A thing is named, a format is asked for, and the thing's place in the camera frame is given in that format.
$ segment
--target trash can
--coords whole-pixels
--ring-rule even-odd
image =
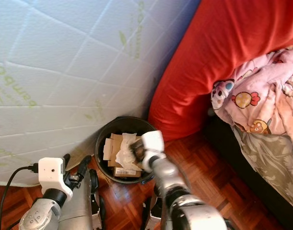
[[[103,174],[113,181],[123,184],[134,184],[134,183],[146,183],[152,179],[152,173],[142,171],[141,177],[114,177],[113,169],[108,167],[108,162],[103,160],[104,156],[104,145],[105,139],[110,138],[111,133],[120,134],[122,133],[137,133],[137,136],[142,134],[155,131],[156,129],[147,121],[132,116],[121,116],[117,117],[113,121],[106,124],[99,130],[97,140],[95,142],[94,157],[99,169]]]

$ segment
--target cartoon print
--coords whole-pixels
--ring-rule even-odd
[[[283,84],[281,90],[287,97],[293,97],[293,75]]]
[[[271,119],[266,123],[263,120],[255,120],[250,127],[251,133],[260,133],[260,134],[271,134],[269,129],[269,125],[271,123]]]
[[[258,92],[249,94],[248,92],[240,92],[236,96],[232,96],[232,101],[241,109],[248,107],[249,105],[256,106],[260,101]]]
[[[211,91],[211,103],[213,109],[220,109],[228,94],[234,87],[234,79],[217,81]]]
[[[256,71],[258,70],[257,67],[255,67],[253,70],[249,69],[244,75],[240,76],[238,78],[238,80],[241,80],[241,79],[244,79],[244,78],[247,78],[249,76],[251,76],[253,73],[255,73]]]

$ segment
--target pink blanket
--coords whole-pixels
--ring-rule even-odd
[[[288,135],[293,142],[293,47],[246,62],[211,92],[216,114],[244,132]]]

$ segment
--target mattress pattern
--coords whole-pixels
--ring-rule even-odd
[[[143,116],[198,3],[0,0],[0,181],[42,157],[73,166],[104,124]]]

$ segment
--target crumpled paper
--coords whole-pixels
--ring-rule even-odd
[[[117,153],[116,162],[122,165],[124,169],[131,169],[136,171],[142,171],[137,165],[134,164],[136,160],[135,156],[129,149],[129,145],[136,141],[136,133],[123,133],[123,141],[121,143],[121,149]]]

